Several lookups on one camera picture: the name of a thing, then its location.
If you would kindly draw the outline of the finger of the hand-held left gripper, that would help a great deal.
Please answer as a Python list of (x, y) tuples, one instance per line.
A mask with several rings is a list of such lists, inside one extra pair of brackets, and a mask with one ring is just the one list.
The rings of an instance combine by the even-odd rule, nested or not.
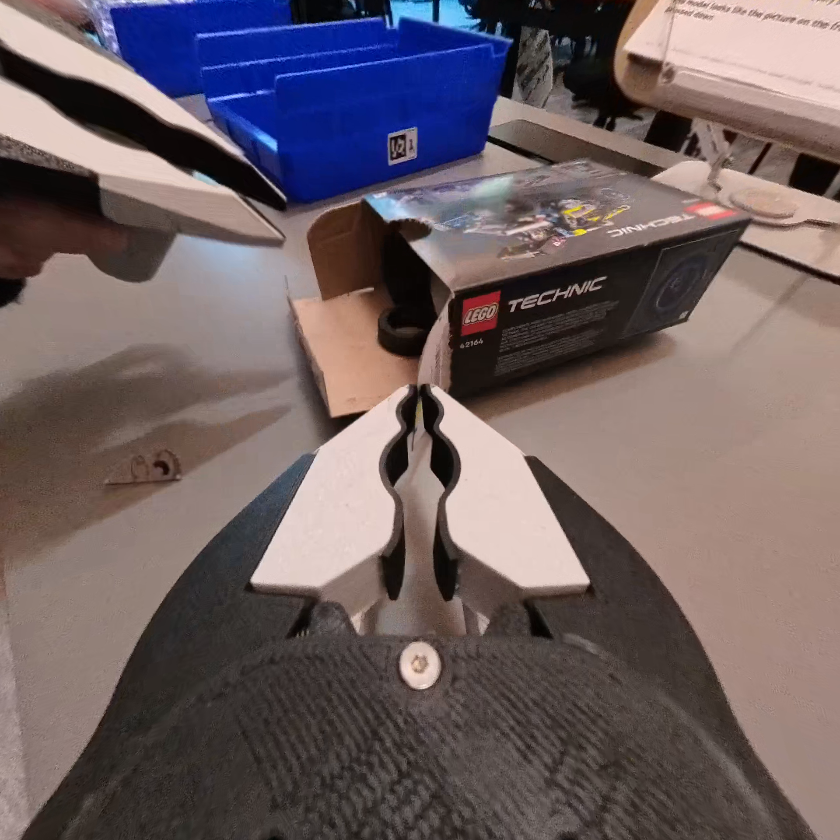
[(282, 191), (241, 151), (78, 27), (33, 2), (2, 2), (2, 77), (64, 117), (283, 211)]
[(1, 117), (1, 134), (96, 173), (98, 216), (129, 233), (123, 252), (91, 258), (111, 277), (128, 282), (151, 279), (179, 236), (257, 247), (285, 244), (284, 233), (254, 201), (106, 131), (66, 118), (5, 78)]

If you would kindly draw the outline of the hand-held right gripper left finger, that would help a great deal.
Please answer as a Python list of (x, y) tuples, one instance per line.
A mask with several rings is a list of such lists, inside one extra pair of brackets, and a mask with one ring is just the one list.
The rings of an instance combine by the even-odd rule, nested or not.
[(393, 394), (321, 445), (251, 575), (260, 594), (342, 606), (373, 634), (403, 587), (406, 515), (419, 392)]

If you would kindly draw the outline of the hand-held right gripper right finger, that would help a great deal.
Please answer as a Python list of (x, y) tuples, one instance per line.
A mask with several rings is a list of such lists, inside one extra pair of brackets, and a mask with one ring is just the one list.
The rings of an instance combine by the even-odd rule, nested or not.
[(460, 603), (466, 633), (483, 634), (505, 605), (587, 592), (590, 576), (520, 448), (436, 385), (422, 387), (422, 420), (441, 487), (434, 577)]

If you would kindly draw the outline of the dark printed lego box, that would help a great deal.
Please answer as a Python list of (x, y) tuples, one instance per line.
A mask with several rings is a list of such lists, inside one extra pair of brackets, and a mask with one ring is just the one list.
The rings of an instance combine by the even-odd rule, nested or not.
[[(403, 385), (462, 398), (686, 322), (745, 213), (578, 159), (370, 193), (308, 230), (318, 293), (290, 309), (331, 417)], [(377, 342), (434, 310), (422, 355)]]

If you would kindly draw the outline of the small grey lego piece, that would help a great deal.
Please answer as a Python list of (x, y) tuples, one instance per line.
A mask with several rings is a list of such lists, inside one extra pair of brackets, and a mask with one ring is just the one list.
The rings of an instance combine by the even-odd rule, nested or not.
[(105, 487), (135, 487), (176, 482), (182, 479), (182, 464), (169, 448), (133, 455), (127, 465), (116, 468), (103, 482)]

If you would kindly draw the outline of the person's left hand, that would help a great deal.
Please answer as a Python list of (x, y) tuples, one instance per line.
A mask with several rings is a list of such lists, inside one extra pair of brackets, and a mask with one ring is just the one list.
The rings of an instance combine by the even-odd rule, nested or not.
[(120, 253), (130, 235), (97, 215), (20, 196), (1, 200), (1, 278), (36, 277), (56, 255)]

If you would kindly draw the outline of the plain blue plastic bin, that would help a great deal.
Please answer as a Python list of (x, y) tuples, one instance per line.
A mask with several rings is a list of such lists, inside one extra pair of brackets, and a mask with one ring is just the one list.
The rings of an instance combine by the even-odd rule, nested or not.
[(118, 2), (100, 12), (109, 48), (166, 96), (203, 91), (196, 37), (292, 22), (290, 2)]

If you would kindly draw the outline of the black rubber toy tyre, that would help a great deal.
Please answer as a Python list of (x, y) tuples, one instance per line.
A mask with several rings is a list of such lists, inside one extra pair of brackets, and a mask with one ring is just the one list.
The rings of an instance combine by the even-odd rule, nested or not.
[(435, 320), (433, 309), (391, 306), (377, 319), (377, 342), (389, 354), (418, 359)]

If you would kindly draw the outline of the blue plastic bin with tag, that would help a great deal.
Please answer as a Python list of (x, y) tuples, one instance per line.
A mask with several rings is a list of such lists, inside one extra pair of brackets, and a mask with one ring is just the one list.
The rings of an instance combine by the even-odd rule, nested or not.
[(480, 154), (510, 46), (411, 18), (195, 39), (216, 126), (294, 203)]

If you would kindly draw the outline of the white patterned card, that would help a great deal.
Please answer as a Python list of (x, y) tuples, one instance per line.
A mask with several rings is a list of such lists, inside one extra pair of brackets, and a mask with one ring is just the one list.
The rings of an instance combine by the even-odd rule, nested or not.
[(514, 99), (544, 109), (554, 86), (551, 36), (547, 30), (521, 28), (514, 79)]

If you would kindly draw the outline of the instruction sheet on tan board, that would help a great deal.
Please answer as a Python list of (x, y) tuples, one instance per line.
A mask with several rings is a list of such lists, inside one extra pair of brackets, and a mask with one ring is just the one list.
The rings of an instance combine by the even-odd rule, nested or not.
[(839, 157), (839, 2), (636, 2), (616, 48), (631, 100)]

